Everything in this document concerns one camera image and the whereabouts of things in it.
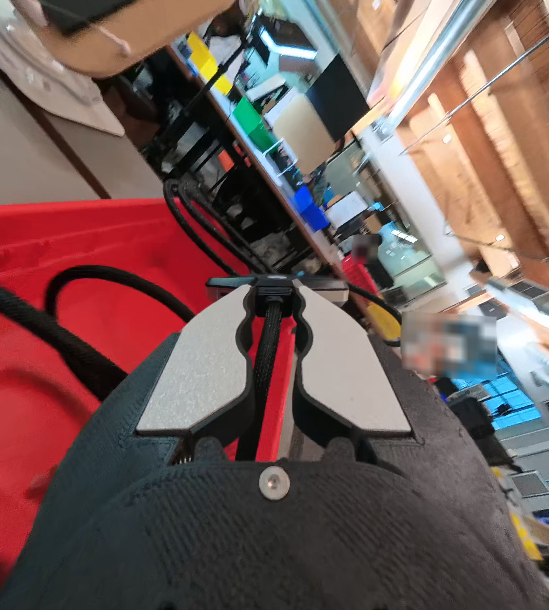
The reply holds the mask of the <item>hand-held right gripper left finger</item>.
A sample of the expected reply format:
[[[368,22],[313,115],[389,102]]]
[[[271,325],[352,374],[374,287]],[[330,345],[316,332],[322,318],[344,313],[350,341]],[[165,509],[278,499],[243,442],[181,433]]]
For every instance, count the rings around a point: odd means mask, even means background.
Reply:
[[[136,426],[138,435],[242,435],[255,414],[255,289],[234,289],[180,332]]]

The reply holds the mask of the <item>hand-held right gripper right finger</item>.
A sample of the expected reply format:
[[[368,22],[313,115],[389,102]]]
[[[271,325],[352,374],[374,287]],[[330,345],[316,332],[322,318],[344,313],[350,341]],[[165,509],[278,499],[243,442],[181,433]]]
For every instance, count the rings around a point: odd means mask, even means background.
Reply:
[[[294,280],[293,418],[305,435],[411,435],[367,332],[328,296]]]

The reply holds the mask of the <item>red plastic bin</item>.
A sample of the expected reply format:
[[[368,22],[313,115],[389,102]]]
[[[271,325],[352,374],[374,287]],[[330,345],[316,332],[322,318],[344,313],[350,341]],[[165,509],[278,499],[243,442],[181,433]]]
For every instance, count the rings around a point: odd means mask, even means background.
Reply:
[[[221,275],[163,199],[0,206],[0,284],[42,309],[58,273],[119,268],[172,293],[192,312]],[[131,373],[185,322],[129,287],[73,280],[59,294],[60,324]],[[45,342],[0,314],[0,588],[16,563],[45,490],[100,401]]]

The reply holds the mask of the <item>blue plastic bin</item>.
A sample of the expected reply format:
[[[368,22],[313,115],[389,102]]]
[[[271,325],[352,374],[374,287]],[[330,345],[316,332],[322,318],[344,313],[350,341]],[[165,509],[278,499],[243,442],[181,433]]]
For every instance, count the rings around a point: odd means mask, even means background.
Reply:
[[[324,211],[314,201],[307,185],[302,185],[294,193],[293,205],[304,223],[313,232],[321,231],[331,226]]]

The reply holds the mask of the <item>long wooden workbench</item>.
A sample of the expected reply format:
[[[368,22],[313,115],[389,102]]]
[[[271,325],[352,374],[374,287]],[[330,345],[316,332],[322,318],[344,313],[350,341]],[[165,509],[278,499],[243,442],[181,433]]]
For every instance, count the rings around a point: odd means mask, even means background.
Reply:
[[[189,59],[186,59],[179,51],[175,44],[168,45],[165,50],[172,58],[172,61],[177,65],[178,69],[185,78],[200,88],[199,94],[203,94],[202,99],[209,102],[210,107],[219,117],[219,122],[224,127],[225,133],[230,135],[234,142],[238,144],[238,150],[242,151],[243,159],[237,163],[237,166],[243,170],[252,170],[260,175],[259,184],[263,185],[270,192],[271,198],[276,198],[278,203],[276,206],[267,204],[265,206],[269,213],[280,217],[278,209],[285,210],[285,217],[289,219],[289,228],[297,231],[300,234],[301,245],[303,250],[296,250],[295,255],[288,255],[284,262],[280,264],[280,268],[292,268],[295,263],[292,263],[296,258],[303,261],[307,257],[317,257],[321,262],[321,267],[327,272],[334,274],[338,278],[342,278],[348,284],[352,284],[347,278],[342,266],[338,249],[331,243],[327,235],[324,233],[313,232],[308,225],[304,223],[300,215],[294,208],[293,197],[294,191],[289,186],[283,176],[278,176],[278,168],[266,153],[260,152],[244,131],[240,128],[238,122],[232,115],[236,103],[229,100],[226,96],[219,93],[214,88],[207,88],[207,84],[202,80],[202,77],[195,71],[194,65]],[[381,296],[367,292],[354,285],[355,289],[351,292],[354,294],[355,305],[362,310],[362,316],[365,317],[368,324],[375,329],[377,334],[382,338],[386,338],[384,315],[380,318],[374,315],[374,310],[369,309],[369,302],[373,302],[375,307],[380,307],[391,319],[395,319],[394,325],[400,326],[400,313],[390,306]]]

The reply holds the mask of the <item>green plastic bin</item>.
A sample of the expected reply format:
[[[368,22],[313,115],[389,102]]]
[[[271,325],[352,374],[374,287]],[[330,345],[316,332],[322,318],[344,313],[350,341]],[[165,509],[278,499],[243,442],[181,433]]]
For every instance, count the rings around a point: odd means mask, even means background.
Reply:
[[[266,152],[276,144],[276,138],[266,127],[263,118],[246,97],[243,96],[240,99],[232,115],[240,128],[261,153]]]

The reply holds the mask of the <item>black monitor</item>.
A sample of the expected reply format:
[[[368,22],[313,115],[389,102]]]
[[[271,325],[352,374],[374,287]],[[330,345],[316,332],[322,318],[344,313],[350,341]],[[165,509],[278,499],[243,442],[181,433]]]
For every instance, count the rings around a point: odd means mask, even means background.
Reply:
[[[314,80],[306,96],[333,141],[340,141],[370,110],[339,54]]]

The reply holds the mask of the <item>yellow plastic bin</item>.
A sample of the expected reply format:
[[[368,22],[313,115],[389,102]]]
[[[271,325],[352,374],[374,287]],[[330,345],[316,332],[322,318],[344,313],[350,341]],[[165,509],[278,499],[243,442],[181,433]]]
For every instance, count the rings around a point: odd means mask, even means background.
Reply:
[[[223,64],[224,60],[217,60],[211,51],[207,48],[202,38],[194,31],[191,31],[187,37],[187,45],[191,50],[189,60],[194,65],[196,72],[202,77],[202,80],[207,83],[217,73],[219,65]],[[212,85],[224,96],[228,96],[233,88],[233,83],[227,77],[226,69],[221,73],[218,80]]]

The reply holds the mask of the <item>white flat board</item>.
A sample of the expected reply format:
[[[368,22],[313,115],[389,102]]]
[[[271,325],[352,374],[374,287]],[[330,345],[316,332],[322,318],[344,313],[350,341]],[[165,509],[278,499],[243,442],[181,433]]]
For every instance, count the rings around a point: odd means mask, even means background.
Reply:
[[[103,133],[125,136],[97,85],[55,60],[16,15],[10,1],[0,1],[0,69],[46,112]]]

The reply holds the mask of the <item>cardboard box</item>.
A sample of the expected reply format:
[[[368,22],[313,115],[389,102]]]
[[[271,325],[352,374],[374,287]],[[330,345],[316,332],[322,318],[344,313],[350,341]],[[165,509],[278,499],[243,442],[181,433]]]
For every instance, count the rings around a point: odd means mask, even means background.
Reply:
[[[46,50],[66,68],[115,76],[234,1],[11,1]]]

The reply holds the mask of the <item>silver metal duct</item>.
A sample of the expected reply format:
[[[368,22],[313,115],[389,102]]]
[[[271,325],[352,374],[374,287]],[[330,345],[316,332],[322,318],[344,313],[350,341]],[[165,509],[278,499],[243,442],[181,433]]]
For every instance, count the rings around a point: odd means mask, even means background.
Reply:
[[[412,77],[401,89],[392,108],[373,127],[381,142],[390,139],[409,110],[423,95],[437,73],[458,50],[493,1],[459,1],[418,64]]]

